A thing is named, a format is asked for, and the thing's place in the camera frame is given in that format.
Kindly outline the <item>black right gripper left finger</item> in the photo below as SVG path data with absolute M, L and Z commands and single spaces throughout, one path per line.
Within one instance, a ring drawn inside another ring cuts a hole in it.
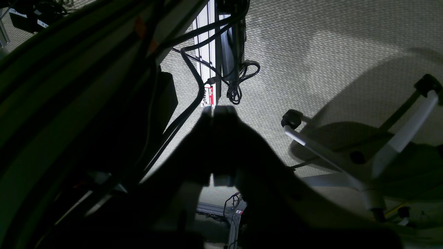
M 211 120 L 212 110 L 206 107 L 194 128 L 141 184 L 140 222 L 193 222 L 201 190 L 209 183 L 209 171 L 199 147 Z

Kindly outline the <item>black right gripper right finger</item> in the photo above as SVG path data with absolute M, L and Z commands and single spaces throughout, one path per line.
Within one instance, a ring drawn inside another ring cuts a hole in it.
M 276 209 L 283 220 L 308 222 L 310 189 L 233 106 L 215 108 L 213 131 L 216 147 L 223 151 L 216 165 L 234 175 L 234 186 L 245 198 L 250 217 L 264 220 Z

